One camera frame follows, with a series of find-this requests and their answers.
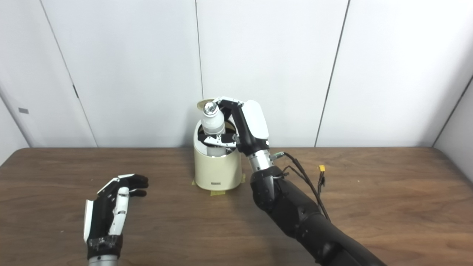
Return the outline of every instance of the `black wrist strap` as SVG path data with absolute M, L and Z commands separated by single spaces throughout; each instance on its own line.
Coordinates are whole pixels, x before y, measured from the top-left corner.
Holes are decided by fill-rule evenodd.
M 116 255 L 120 257 L 123 246 L 123 234 L 109 235 L 87 240 L 87 259 L 102 255 Z

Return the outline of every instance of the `wooden table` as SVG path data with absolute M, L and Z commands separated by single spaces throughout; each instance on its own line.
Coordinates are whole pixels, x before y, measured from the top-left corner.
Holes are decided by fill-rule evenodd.
M 284 150 L 314 182 L 325 164 L 322 199 L 333 223 L 388 265 L 473 265 L 472 186 L 440 151 Z M 122 266 L 314 265 L 254 205 L 248 182 L 219 196 L 192 186 L 188 148 L 17 151 L 0 167 L 0 265 L 87 265 L 85 199 L 127 173 L 148 176 L 150 187 L 130 201 Z M 288 178 L 313 197 L 301 179 Z

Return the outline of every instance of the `black wire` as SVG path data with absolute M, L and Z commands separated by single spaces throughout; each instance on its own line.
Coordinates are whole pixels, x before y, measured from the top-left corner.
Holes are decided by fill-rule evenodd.
M 290 168 L 294 173 L 296 173 L 296 175 L 298 175 L 300 178 L 302 178 L 302 180 L 304 180 L 304 182 L 307 183 L 306 178 L 303 177 L 299 172 L 297 172 L 297 170 L 295 170 L 295 169 L 294 169 L 292 166 L 290 166 L 290 165 L 286 166 L 286 167 L 282 170 L 282 172 L 283 172 L 283 173 L 286 172 L 286 169 L 287 169 L 287 168 Z
M 310 181 L 309 177 L 307 176 L 306 174 L 306 171 L 304 170 L 304 168 L 302 167 L 302 165 L 300 165 L 299 161 L 292 157 L 292 155 L 284 152 L 284 155 L 286 155 L 287 157 L 289 157 L 289 159 L 291 159 L 292 163 L 294 163 L 294 165 L 299 169 L 299 171 L 302 173 L 302 175 L 304 176 L 304 180 L 306 181 L 306 183 L 309 185 L 310 189 L 312 190 L 312 192 L 314 193 L 315 195 L 315 199 L 317 200 L 317 203 L 319 205 L 319 208 L 322 210 L 322 212 L 324 213 L 324 216 L 327 218 L 328 221 L 330 221 L 330 218 L 328 217 L 328 213 L 327 213 L 327 210 L 325 209 L 325 206 L 324 204 L 322 203 L 322 200 L 320 198 L 320 194 L 315 190 L 314 188 L 314 185 L 312 184 L 312 181 Z

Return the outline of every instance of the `robotic arm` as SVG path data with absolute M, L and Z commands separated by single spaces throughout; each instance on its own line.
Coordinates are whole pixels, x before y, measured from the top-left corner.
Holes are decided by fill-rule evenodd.
M 123 245 L 122 229 L 128 212 L 128 199 L 144 197 L 148 178 L 136 174 L 112 178 L 97 192 L 97 199 L 86 201 L 84 241 L 89 266 L 116 266 Z
M 201 141 L 207 145 L 236 147 L 245 154 L 253 169 L 250 184 L 254 202 L 287 236 L 301 243 L 322 266 L 385 266 L 328 220 L 317 193 L 318 203 L 284 178 L 283 171 L 273 161 L 286 155 L 308 180 L 297 159 L 284 152 L 270 155 L 268 128 L 257 102 L 220 97 L 204 108 L 215 105 L 223 112 L 225 120 L 233 116 L 238 134 L 203 136 Z

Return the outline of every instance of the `white robotic hand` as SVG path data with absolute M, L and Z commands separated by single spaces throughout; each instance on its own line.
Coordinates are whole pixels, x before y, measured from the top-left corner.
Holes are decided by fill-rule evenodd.
M 84 241 L 90 266 L 116 265 L 122 250 L 122 229 L 129 197 L 146 196 L 148 178 L 129 174 L 112 178 L 97 192 L 97 199 L 86 201 Z
M 237 147 L 247 157 L 254 157 L 257 152 L 264 153 L 269 149 L 268 126 L 258 102 L 219 97 L 207 103 L 204 108 L 207 105 L 209 108 L 215 108 L 210 105 L 217 105 L 224 115 L 224 121 L 232 116 L 237 134 L 202 135 L 199 137 L 202 143 L 217 147 Z

